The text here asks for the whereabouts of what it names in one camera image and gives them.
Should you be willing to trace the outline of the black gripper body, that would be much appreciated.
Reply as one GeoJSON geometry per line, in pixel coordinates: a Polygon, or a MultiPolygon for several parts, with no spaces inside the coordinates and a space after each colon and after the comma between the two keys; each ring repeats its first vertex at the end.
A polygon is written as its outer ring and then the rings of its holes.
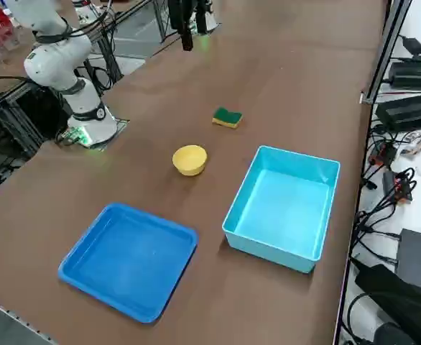
{"type": "Polygon", "coordinates": [[[169,0],[168,10],[170,15],[171,28],[177,31],[184,31],[188,28],[190,17],[193,11],[192,0],[169,0]]]}

